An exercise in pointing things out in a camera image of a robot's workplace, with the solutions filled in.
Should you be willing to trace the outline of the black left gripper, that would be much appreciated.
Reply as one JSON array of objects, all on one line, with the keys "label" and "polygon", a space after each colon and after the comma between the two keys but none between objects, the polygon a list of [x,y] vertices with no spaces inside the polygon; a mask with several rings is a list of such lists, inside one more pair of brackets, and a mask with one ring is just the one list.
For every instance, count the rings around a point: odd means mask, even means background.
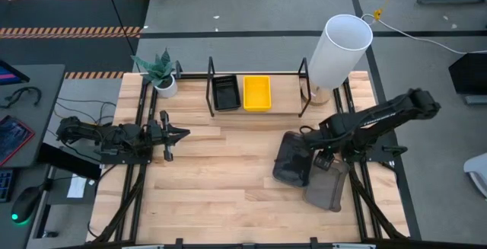
[{"label": "black left gripper", "polygon": [[183,129],[173,126],[173,143],[171,142],[170,132],[169,132],[169,120],[168,114],[165,110],[160,112],[161,122],[158,123],[156,120],[150,120],[147,126],[148,142],[151,148],[156,145],[164,145],[164,160],[173,161],[173,154],[170,150],[172,144],[176,144],[181,139],[190,133],[189,129]]}]

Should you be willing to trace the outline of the gray fabric bin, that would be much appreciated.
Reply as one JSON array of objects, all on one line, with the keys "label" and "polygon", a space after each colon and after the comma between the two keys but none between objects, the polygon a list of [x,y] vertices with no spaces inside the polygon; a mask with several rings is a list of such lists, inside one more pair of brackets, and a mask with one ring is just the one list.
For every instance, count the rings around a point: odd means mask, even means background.
[{"label": "gray fabric bin", "polygon": [[314,151],[306,145],[302,135],[288,131],[282,137],[272,175],[284,184],[306,187],[313,157]]},{"label": "gray fabric bin", "polygon": [[342,191],[349,165],[343,161],[334,161],[328,170],[313,165],[309,184],[304,191],[304,200],[321,209],[340,212]]}]

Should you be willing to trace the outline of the black plastic basket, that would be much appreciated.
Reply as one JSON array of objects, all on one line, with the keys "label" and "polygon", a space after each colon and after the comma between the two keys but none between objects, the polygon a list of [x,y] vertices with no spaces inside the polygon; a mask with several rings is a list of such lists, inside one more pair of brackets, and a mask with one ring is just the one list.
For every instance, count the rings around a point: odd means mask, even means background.
[{"label": "black plastic basket", "polygon": [[236,75],[224,75],[212,79],[212,96],[217,111],[236,110],[241,107]]}]

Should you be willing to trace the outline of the yellow plastic basket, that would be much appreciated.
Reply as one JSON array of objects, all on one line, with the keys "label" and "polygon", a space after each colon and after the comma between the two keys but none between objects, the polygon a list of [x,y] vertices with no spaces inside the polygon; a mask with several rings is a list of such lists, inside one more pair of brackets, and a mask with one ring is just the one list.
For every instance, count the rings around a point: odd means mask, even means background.
[{"label": "yellow plastic basket", "polygon": [[271,82],[268,75],[243,77],[243,108],[249,112],[266,112],[272,108]]}]

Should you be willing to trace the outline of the white plant pot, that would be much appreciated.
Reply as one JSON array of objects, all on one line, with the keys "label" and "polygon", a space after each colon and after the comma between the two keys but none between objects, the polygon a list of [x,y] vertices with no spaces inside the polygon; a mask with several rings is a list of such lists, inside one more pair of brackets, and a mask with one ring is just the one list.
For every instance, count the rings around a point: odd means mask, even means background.
[{"label": "white plant pot", "polygon": [[174,75],[170,75],[170,83],[161,83],[159,86],[155,86],[158,95],[162,98],[171,98],[177,94],[178,86]]}]

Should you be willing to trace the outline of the green snake plant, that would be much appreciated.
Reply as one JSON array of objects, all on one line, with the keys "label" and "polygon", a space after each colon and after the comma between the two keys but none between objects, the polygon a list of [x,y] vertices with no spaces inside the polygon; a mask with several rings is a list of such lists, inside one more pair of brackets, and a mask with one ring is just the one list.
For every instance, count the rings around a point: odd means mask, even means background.
[{"label": "green snake plant", "polygon": [[138,56],[131,56],[131,58],[133,62],[146,70],[145,73],[142,73],[142,77],[150,81],[155,87],[164,89],[172,85],[174,62],[171,61],[167,49],[162,55],[156,55],[154,62],[146,62]]}]

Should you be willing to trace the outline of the white cylindrical lamp shade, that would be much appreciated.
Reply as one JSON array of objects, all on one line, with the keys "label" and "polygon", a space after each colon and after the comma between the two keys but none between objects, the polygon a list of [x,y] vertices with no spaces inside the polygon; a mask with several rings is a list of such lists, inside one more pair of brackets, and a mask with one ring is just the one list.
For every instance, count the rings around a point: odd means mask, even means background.
[{"label": "white cylindrical lamp shade", "polygon": [[350,14],[331,17],[308,64],[310,82],[324,89],[339,87],[373,38],[370,25],[361,18]]}]

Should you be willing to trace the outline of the white paper sheet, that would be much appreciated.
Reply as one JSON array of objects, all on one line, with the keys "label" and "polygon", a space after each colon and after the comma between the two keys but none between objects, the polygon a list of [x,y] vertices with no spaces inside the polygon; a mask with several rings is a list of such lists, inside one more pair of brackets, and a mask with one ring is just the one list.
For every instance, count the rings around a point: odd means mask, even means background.
[{"label": "white paper sheet", "polygon": [[86,183],[86,178],[73,174],[68,188],[67,197],[72,199],[83,198]]}]

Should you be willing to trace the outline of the black box on floor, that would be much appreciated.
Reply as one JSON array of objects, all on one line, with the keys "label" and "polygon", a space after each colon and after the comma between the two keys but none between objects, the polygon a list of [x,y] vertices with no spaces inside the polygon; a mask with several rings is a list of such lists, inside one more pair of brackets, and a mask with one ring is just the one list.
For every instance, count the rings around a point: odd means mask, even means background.
[{"label": "black box on floor", "polygon": [[448,70],[458,94],[487,95],[487,53],[467,53]]}]

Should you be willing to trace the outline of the white chair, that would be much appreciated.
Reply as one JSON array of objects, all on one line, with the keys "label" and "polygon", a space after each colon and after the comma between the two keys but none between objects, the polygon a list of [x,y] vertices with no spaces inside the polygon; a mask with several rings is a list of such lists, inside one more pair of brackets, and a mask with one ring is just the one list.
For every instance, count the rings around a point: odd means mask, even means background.
[{"label": "white chair", "polygon": [[467,160],[463,171],[487,200],[487,152]]}]

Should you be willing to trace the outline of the black computer mouse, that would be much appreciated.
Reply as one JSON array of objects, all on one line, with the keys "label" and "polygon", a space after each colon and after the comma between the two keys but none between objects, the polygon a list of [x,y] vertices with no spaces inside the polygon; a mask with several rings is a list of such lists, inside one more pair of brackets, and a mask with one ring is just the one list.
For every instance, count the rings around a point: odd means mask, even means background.
[{"label": "black computer mouse", "polygon": [[39,186],[28,187],[21,192],[11,208],[11,220],[16,224],[26,222],[39,202],[42,192]]}]

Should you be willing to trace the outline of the black keyboard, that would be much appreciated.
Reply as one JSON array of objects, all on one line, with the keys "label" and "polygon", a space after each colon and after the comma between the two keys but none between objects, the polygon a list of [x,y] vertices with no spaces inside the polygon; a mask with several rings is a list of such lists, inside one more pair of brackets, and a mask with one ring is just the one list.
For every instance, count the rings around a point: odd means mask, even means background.
[{"label": "black keyboard", "polygon": [[7,203],[14,189],[15,170],[0,168],[0,203]]}]

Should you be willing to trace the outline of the black right rig frame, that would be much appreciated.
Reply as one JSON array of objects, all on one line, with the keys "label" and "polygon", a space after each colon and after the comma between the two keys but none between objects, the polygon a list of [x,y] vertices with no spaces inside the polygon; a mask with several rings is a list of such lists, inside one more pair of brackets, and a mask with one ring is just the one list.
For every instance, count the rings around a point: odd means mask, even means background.
[{"label": "black right rig frame", "polygon": [[387,220],[374,201],[374,192],[364,154],[360,154],[357,158],[343,155],[342,160],[350,166],[349,181],[360,241],[370,239],[363,204],[366,205],[370,214],[372,238],[382,240],[384,232],[392,239],[404,238],[404,235]]}]

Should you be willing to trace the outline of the black rig frame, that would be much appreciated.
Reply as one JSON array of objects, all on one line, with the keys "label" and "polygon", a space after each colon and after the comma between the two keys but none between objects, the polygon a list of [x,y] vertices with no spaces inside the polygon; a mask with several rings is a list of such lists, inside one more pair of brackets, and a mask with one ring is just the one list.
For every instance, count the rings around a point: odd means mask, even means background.
[{"label": "black rig frame", "polygon": [[[135,124],[142,125],[142,115],[145,98],[150,81],[142,79],[142,87],[135,117]],[[154,88],[151,94],[148,121],[154,120],[155,105],[158,93]],[[100,246],[117,245],[132,246],[138,231],[138,221],[142,207],[142,195],[145,185],[145,175],[149,164],[126,164],[126,178],[119,209],[108,226],[91,243]]]},{"label": "black rig frame", "polygon": [[384,232],[392,239],[404,238],[404,235],[387,220],[374,201],[374,192],[364,154],[360,154],[357,158],[343,155],[342,160],[350,166],[349,181],[360,241],[370,239],[363,204],[366,205],[370,214],[372,238],[382,240]]}]

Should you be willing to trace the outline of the black left rig frame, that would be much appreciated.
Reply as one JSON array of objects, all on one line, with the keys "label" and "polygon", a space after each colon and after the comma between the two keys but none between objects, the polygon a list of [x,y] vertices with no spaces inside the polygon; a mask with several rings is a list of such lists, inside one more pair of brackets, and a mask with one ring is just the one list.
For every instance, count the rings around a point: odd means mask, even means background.
[{"label": "black left rig frame", "polygon": [[[135,117],[135,124],[142,125],[142,115],[145,98],[150,81],[142,79],[142,87]],[[148,121],[154,120],[155,105],[158,93],[154,88],[151,94]],[[145,185],[145,175],[149,164],[126,164],[126,178],[119,209],[108,226],[91,243],[100,246],[117,245],[132,246],[138,231],[138,221],[142,207],[142,195]]]}]

